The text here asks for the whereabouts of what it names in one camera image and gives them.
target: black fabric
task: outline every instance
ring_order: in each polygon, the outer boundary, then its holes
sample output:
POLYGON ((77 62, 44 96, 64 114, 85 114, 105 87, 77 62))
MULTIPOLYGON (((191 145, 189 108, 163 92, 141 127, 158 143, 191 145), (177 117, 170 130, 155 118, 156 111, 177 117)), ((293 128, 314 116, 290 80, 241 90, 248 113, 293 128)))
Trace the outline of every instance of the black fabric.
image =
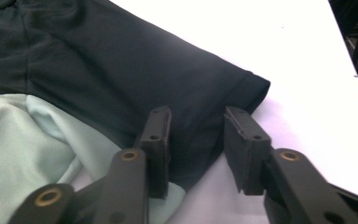
POLYGON ((40 97, 131 147, 172 110, 170 180, 188 189, 222 151, 226 105, 253 112, 269 82, 104 0, 0 9, 0 94, 40 97))

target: folded garment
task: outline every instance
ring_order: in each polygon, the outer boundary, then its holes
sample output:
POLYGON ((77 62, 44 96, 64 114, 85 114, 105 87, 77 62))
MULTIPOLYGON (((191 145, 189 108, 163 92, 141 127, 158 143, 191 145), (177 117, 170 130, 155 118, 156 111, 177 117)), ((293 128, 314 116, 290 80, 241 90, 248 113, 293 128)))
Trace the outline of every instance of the folded garment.
MULTIPOLYGON (((37 97, 0 95, 0 223, 34 190, 70 183, 80 168, 106 175, 120 148, 103 134, 37 97)), ((169 185, 165 200, 150 199, 150 223, 165 223, 185 191, 169 185)))
POLYGON ((170 180, 185 189, 222 152, 225 106, 252 113, 269 89, 106 0, 0 2, 0 94, 44 99, 121 148, 167 105, 170 180))

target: white surface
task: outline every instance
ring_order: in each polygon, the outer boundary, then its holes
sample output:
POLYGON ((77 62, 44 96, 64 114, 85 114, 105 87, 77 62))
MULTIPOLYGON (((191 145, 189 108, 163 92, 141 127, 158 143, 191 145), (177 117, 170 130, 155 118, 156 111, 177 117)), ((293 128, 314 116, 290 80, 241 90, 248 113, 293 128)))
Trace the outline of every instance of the white surface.
MULTIPOLYGON (((272 145, 305 153, 358 194, 358 79, 327 0, 130 1, 132 14, 271 81, 254 118, 272 145)), ((170 223, 267 223, 222 156, 170 223)))

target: light blue fabric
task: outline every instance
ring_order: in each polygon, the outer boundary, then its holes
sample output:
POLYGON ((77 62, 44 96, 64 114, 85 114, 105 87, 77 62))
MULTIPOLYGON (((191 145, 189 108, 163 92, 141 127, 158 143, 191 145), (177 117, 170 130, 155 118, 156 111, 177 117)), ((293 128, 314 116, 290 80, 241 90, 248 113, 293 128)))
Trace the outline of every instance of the light blue fabric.
MULTIPOLYGON (((0 95, 0 223, 35 189, 70 183, 84 167, 104 176, 120 150, 101 133, 30 95, 0 95)), ((170 184, 166 200, 150 199, 150 223, 165 223, 185 192, 170 184)))

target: stitched seam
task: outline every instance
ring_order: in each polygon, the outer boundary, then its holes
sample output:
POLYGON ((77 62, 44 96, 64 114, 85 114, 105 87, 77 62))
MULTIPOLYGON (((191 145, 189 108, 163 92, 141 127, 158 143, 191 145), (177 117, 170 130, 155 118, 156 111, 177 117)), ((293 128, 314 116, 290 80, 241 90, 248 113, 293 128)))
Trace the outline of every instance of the stitched seam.
POLYGON ((30 45, 30 38, 27 34, 27 31, 25 29, 25 23, 24 23, 24 18, 22 16, 22 9, 21 9, 21 6, 20 4, 18 4, 18 9, 19 9, 19 13, 20 13, 20 18, 21 18, 21 22, 22 22, 22 31, 24 32, 24 37, 25 37, 25 42, 27 43, 27 59, 26 59, 26 62, 25 62, 25 94, 29 94, 28 92, 28 80, 29 80, 29 54, 30 54, 30 48, 31 48, 31 45, 30 45))

